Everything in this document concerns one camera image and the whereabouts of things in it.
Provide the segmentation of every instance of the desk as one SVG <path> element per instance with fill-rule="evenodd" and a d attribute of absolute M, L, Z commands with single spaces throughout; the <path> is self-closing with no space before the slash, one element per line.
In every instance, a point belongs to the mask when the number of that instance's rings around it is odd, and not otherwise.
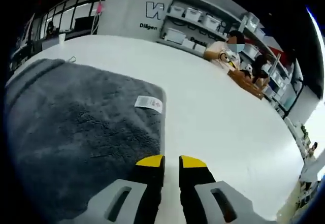
<path fill-rule="evenodd" d="M 166 170 L 156 223 L 185 223 L 178 188 L 181 154 L 206 162 L 216 181 L 224 180 L 252 200 L 257 214 L 276 218 L 298 181 L 303 160 L 289 129 L 265 99 L 252 96 L 226 69 L 199 57 L 117 36 L 82 36 L 52 46 L 13 77 L 37 59 L 72 56 L 77 64 L 164 89 Z"/>

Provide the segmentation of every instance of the gray microfiber towel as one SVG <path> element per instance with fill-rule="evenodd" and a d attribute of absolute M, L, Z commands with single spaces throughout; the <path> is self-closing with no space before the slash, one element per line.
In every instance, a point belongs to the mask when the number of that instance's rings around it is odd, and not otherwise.
<path fill-rule="evenodd" d="M 164 111 L 134 107 L 139 95 L 164 102 L 153 84 L 59 59 L 38 60 L 8 84 L 9 154 L 49 223 L 80 215 L 138 160 L 161 153 Z"/>

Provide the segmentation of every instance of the ceiling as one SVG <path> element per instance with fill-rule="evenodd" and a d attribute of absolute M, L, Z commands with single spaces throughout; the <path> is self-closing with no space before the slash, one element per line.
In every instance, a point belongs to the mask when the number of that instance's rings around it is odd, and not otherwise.
<path fill-rule="evenodd" d="M 31 0 L 31 12 L 48 10 L 62 0 Z M 323 0 L 233 0 L 254 13 L 283 51 L 299 61 L 304 81 L 321 98 L 323 92 L 323 64 L 320 46 L 306 5 L 315 17 L 323 34 L 325 18 Z"/>

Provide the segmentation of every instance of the white shirt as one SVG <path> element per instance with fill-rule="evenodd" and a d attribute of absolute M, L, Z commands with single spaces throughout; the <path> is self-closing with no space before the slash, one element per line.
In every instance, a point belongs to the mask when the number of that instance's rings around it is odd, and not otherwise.
<path fill-rule="evenodd" d="M 212 45 L 210 45 L 206 51 L 216 52 L 216 53 L 226 53 L 228 55 L 228 58 L 232 63 L 238 68 L 240 63 L 240 56 L 238 53 L 233 52 L 231 49 L 229 49 L 226 42 L 223 41 L 217 41 L 214 42 Z"/>

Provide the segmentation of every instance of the towel label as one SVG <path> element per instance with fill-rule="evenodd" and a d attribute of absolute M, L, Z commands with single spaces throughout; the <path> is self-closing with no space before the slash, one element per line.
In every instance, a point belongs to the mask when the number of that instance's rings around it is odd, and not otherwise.
<path fill-rule="evenodd" d="M 151 96 L 138 96 L 134 106 L 153 109 L 160 114 L 163 112 L 163 103 L 161 100 Z"/>

